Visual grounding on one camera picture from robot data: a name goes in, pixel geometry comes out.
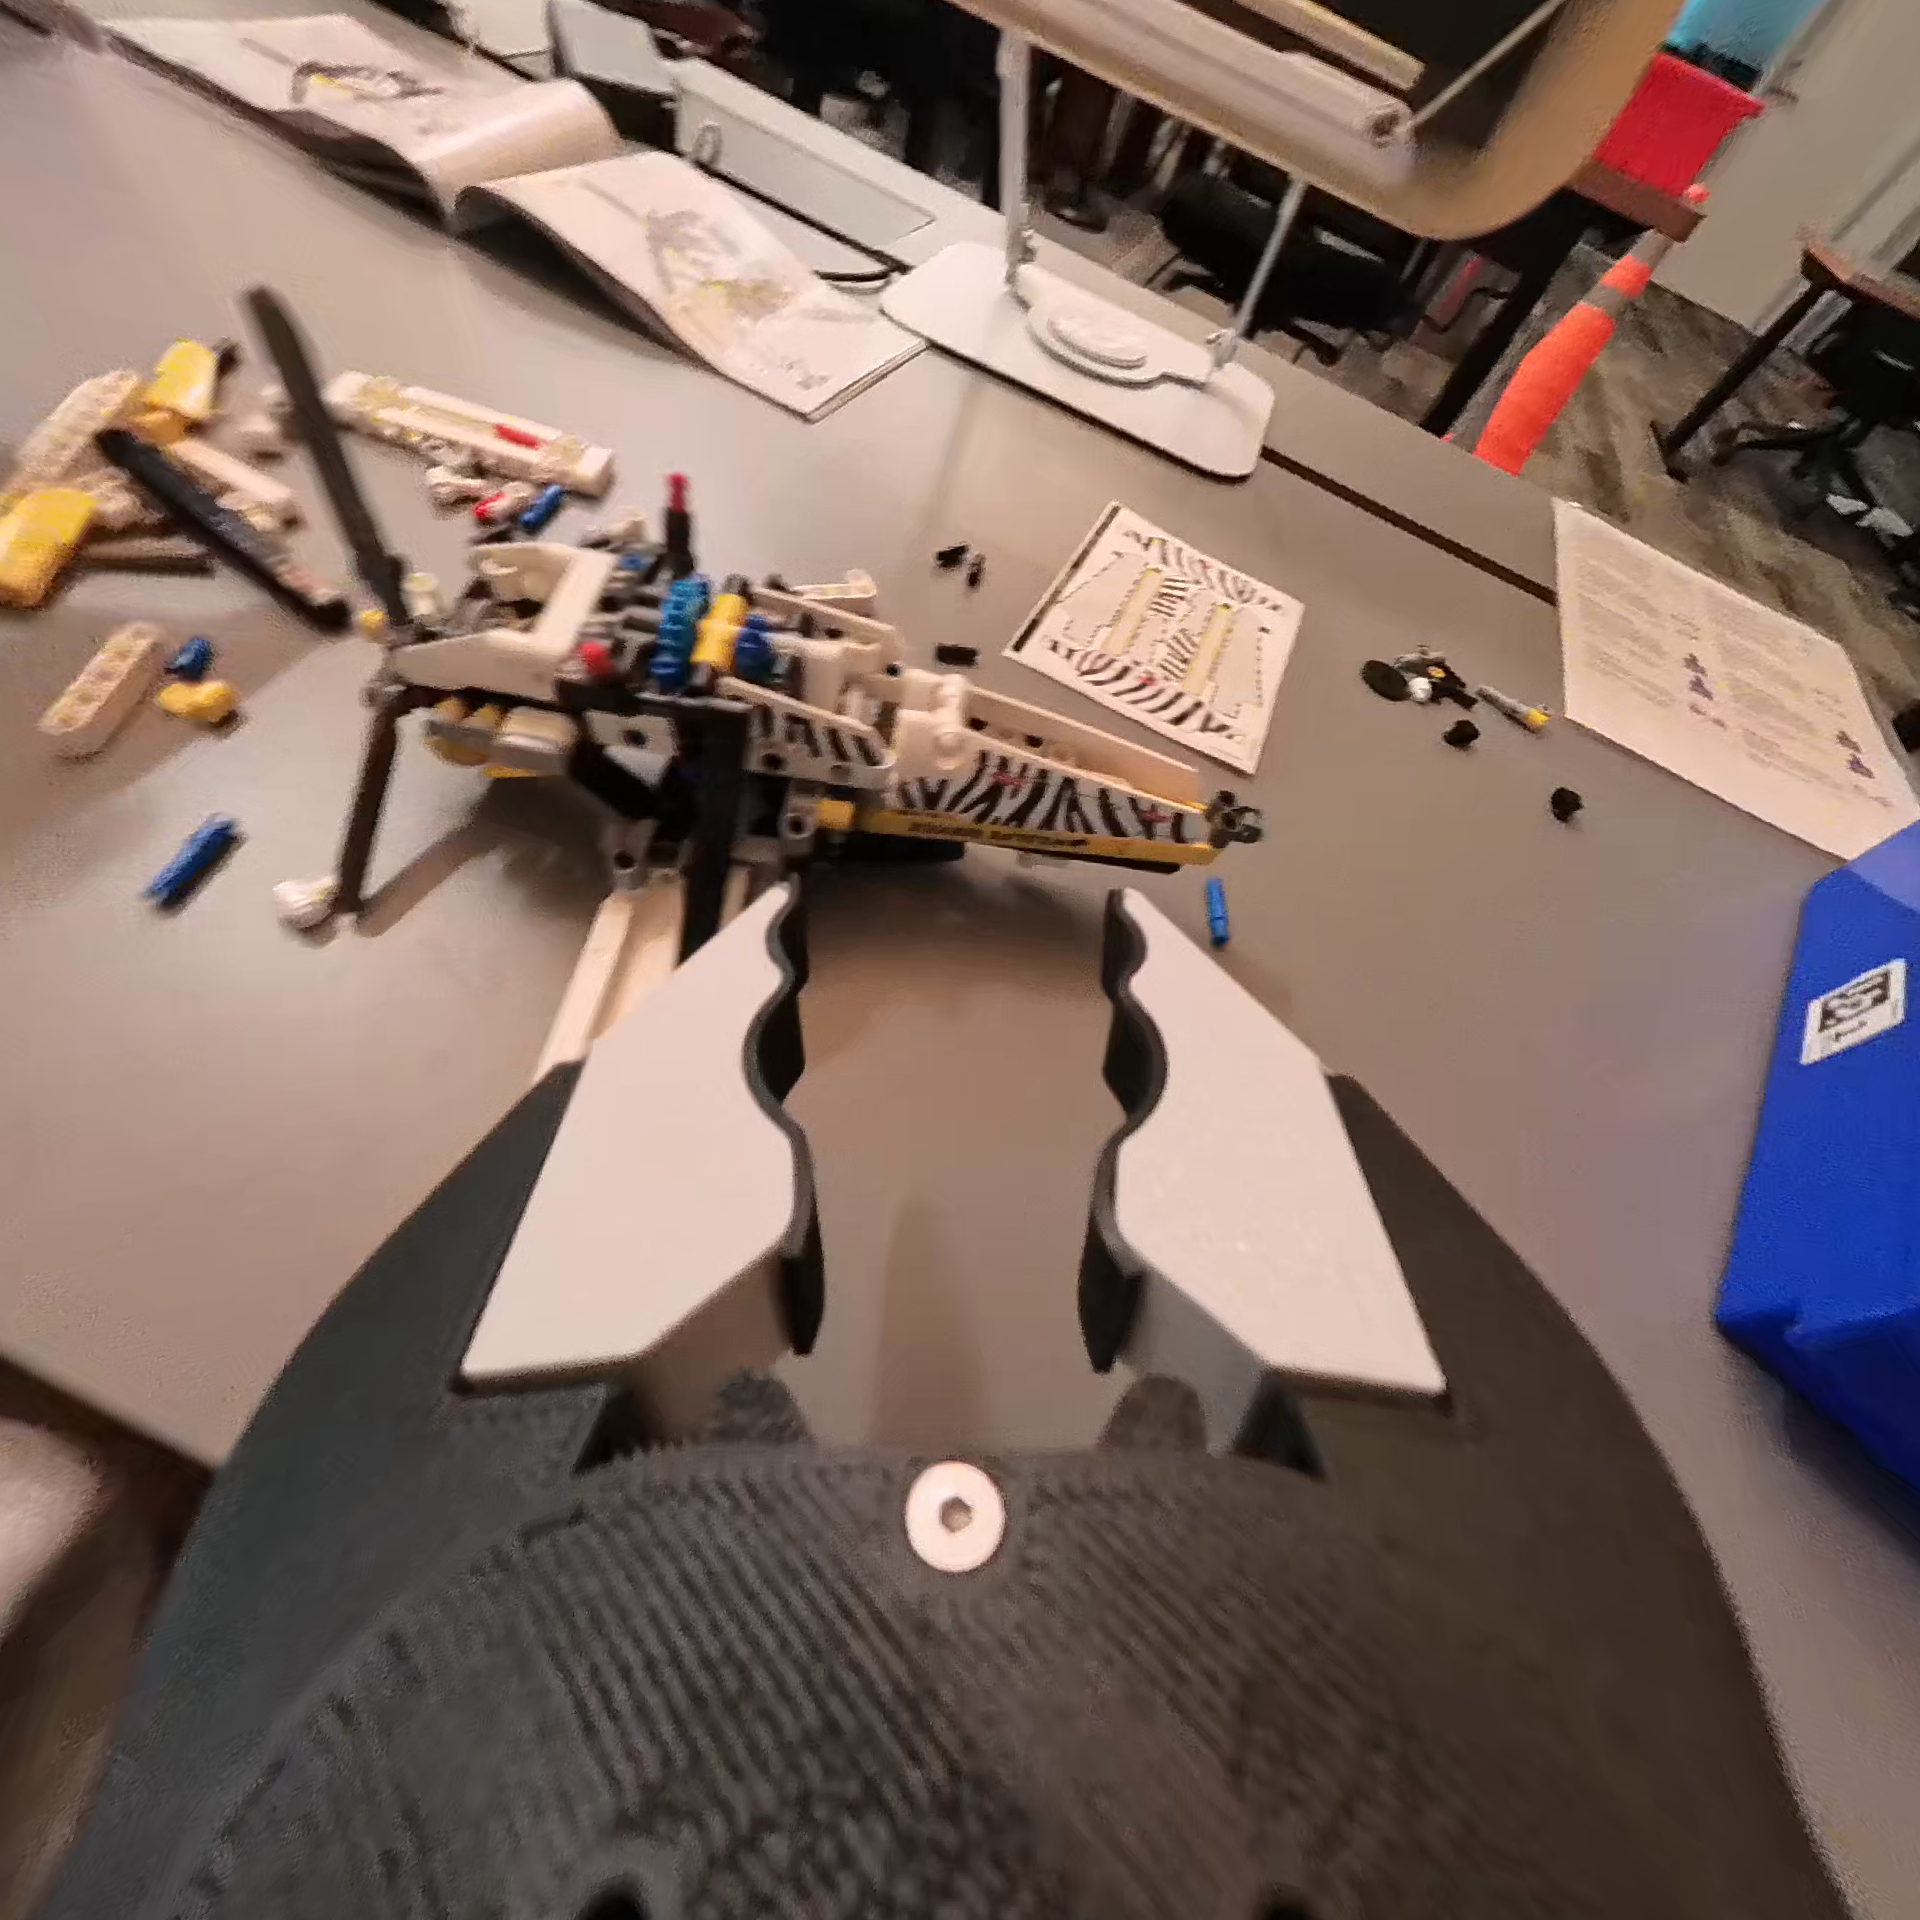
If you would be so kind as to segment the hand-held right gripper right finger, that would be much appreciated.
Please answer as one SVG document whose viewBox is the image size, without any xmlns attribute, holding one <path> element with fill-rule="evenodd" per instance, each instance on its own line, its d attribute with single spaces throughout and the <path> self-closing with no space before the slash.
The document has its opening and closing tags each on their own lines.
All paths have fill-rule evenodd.
<svg viewBox="0 0 1920 1920">
<path fill-rule="evenodd" d="M 1446 1377 L 1320 1059 L 1140 889 L 1102 905 L 1102 1081 L 1080 1333 L 1189 1385 L 1207 1445 L 1278 1392 L 1444 1407 Z"/>
</svg>

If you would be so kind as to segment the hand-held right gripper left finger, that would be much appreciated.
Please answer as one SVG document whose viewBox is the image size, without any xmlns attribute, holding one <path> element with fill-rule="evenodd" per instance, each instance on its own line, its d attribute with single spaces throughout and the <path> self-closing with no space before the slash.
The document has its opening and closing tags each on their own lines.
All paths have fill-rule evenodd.
<svg viewBox="0 0 1920 1920">
<path fill-rule="evenodd" d="M 807 1355 L 826 1311 L 802 1075 L 802 891 L 753 899 L 691 954 L 686 888 L 609 895 L 540 1049 L 559 1125 L 477 1311 L 473 1392 L 602 1383 L 691 1434 L 734 1371 Z"/>
</svg>

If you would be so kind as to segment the lego helicopter model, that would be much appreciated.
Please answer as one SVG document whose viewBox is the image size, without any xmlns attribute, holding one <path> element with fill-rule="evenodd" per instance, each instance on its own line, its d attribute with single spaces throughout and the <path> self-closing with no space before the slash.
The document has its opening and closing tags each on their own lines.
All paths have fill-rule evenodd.
<svg viewBox="0 0 1920 1920">
<path fill-rule="evenodd" d="M 663 539 L 619 527 L 479 540 L 444 596 L 404 570 L 342 445 L 287 307 L 249 292 L 293 426 L 387 616 L 335 872 L 277 888 L 286 925 L 359 918 L 400 725 L 490 776 L 559 776 L 604 820 L 607 896 L 533 1075 L 575 1062 L 759 895 L 820 857 L 942 861 L 972 847 L 1120 871 L 1210 867 L 1261 813 L 1147 752 L 905 659 L 844 600 L 698 569 L 686 485 Z"/>
</svg>

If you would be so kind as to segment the lego instruction booklet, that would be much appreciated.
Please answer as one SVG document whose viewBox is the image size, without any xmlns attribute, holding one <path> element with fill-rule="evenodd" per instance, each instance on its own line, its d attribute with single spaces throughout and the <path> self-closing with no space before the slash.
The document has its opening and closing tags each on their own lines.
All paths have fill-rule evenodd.
<svg viewBox="0 0 1920 1920">
<path fill-rule="evenodd" d="M 801 419 L 925 348 L 718 181 L 624 142 L 581 82 L 418 56 L 348 13 L 133 15 L 108 35 L 336 172 L 418 198 L 451 234 L 530 227 L 643 330 Z"/>
</svg>

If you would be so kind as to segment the long blue lego pin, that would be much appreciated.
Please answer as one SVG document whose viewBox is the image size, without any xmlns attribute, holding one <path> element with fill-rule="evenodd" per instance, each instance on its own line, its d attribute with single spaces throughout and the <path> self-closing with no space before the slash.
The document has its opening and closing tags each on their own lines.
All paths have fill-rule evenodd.
<svg viewBox="0 0 1920 1920">
<path fill-rule="evenodd" d="M 157 876 L 144 882 L 142 899 L 158 913 L 175 911 L 239 842 L 240 826 L 231 814 L 209 814 L 183 839 Z"/>
</svg>

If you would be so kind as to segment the small black lego parts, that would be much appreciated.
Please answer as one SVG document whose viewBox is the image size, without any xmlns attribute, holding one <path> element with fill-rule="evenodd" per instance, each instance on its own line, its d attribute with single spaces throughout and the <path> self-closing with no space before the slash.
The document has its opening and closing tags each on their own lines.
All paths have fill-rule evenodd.
<svg viewBox="0 0 1920 1920">
<path fill-rule="evenodd" d="M 1457 709 L 1461 719 L 1451 720 L 1444 732 L 1444 743 L 1457 752 L 1465 752 L 1478 739 L 1478 723 L 1468 717 L 1478 706 L 1485 706 L 1534 738 L 1549 727 L 1548 706 L 1515 699 L 1493 683 L 1465 679 L 1444 656 L 1428 645 L 1391 659 L 1368 657 L 1357 676 L 1378 699 Z"/>
</svg>

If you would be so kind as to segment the white lego beam assembly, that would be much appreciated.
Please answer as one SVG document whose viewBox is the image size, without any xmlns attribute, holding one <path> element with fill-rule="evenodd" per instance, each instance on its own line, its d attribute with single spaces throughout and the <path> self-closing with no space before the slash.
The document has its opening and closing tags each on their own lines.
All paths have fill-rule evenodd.
<svg viewBox="0 0 1920 1920">
<path fill-rule="evenodd" d="M 501 481 L 602 499 L 615 476 L 614 451 L 604 445 L 395 377 L 339 371 L 322 387 L 322 408 L 342 430 L 435 465 L 466 464 Z"/>
</svg>

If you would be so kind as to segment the pile of white yellow lego parts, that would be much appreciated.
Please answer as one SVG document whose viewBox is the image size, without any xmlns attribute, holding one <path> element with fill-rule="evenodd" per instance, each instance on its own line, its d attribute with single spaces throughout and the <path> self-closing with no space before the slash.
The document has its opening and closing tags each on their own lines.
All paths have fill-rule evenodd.
<svg viewBox="0 0 1920 1920">
<path fill-rule="evenodd" d="M 39 419 L 4 460 L 4 609 L 37 609 L 74 569 L 185 570 L 216 560 L 103 460 L 92 442 L 103 428 L 127 428 L 175 455 L 223 506 L 294 556 L 286 540 L 299 522 L 293 490 L 206 436 L 237 357 L 230 341 L 180 336 L 155 368 L 86 377 Z M 239 690 L 216 676 L 209 639 L 174 644 L 158 625 L 136 620 L 99 642 L 36 731 L 57 755 L 92 758 L 148 704 L 218 731 L 239 717 Z"/>
</svg>

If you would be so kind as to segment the blue plastic bin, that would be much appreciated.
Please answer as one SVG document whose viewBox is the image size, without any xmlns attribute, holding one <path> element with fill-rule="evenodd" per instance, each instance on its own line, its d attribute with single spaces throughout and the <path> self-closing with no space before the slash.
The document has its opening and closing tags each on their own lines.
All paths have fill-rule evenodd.
<svg viewBox="0 0 1920 1920">
<path fill-rule="evenodd" d="M 1713 1322 L 1917 1486 L 1917 826 L 1802 899 Z"/>
</svg>

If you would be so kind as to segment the zebra sticker sheet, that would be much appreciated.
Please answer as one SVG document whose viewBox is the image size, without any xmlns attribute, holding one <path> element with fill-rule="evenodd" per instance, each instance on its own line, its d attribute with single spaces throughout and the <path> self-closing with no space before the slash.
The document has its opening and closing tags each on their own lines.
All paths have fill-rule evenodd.
<svg viewBox="0 0 1920 1920">
<path fill-rule="evenodd" d="M 1255 774 L 1303 623 L 1292 593 L 1113 501 L 1005 657 L 1185 754 Z"/>
</svg>

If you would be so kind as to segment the white printed paper sheet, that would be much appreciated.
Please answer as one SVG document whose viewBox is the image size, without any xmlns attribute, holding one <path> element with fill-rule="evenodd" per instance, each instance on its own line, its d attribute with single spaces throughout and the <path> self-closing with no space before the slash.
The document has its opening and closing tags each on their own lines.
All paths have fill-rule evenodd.
<svg viewBox="0 0 1920 1920">
<path fill-rule="evenodd" d="M 1840 861 L 1916 824 L 1835 642 L 1562 499 L 1553 540 L 1570 723 Z"/>
</svg>

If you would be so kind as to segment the orange traffic cone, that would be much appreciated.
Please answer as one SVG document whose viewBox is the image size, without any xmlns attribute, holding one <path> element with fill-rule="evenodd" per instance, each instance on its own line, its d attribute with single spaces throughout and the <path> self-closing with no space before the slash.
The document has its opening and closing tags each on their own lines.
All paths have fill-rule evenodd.
<svg viewBox="0 0 1920 1920">
<path fill-rule="evenodd" d="M 1524 354 L 1474 440 L 1474 458 L 1521 473 L 1675 246 L 1668 234 L 1645 229 Z"/>
</svg>

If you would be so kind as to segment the book stand with metal base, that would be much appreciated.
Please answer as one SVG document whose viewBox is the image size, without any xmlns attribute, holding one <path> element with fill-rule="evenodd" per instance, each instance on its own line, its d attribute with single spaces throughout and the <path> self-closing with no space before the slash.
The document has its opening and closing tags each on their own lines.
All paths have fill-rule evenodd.
<svg viewBox="0 0 1920 1920">
<path fill-rule="evenodd" d="M 1595 155 L 1682 5 L 966 5 L 998 31 L 1000 238 L 905 271 L 882 314 L 966 364 L 1221 481 L 1252 476 L 1275 397 L 1237 370 L 1310 190 L 1426 241 L 1529 215 Z M 1206 340 L 1038 263 L 1028 224 L 1035 51 L 1206 130 L 1285 178 L 1233 322 Z"/>
</svg>

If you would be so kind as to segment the black office chair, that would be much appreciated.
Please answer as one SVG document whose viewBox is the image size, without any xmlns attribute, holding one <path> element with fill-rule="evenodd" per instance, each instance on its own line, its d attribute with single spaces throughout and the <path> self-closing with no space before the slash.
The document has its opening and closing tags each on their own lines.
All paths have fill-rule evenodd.
<svg viewBox="0 0 1920 1920">
<path fill-rule="evenodd" d="M 1147 286 L 1206 295 L 1237 312 L 1280 210 L 1261 193 L 1269 185 L 1287 190 L 1291 178 L 1255 164 L 1177 181 L 1158 209 L 1173 255 Z M 1444 250 L 1443 241 L 1314 190 L 1280 241 L 1248 335 L 1292 336 L 1322 364 L 1334 364 L 1356 341 L 1387 348 L 1419 322 L 1424 286 Z"/>
</svg>

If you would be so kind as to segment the red storage bin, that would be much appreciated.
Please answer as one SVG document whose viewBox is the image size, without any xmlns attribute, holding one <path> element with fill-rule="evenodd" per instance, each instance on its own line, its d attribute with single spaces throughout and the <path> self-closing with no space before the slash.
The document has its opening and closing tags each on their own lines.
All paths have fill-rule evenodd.
<svg viewBox="0 0 1920 1920">
<path fill-rule="evenodd" d="M 1623 178 L 1684 198 L 1766 100 L 1707 67 L 1658 51 L 1591 155 Z"/>
</svg>

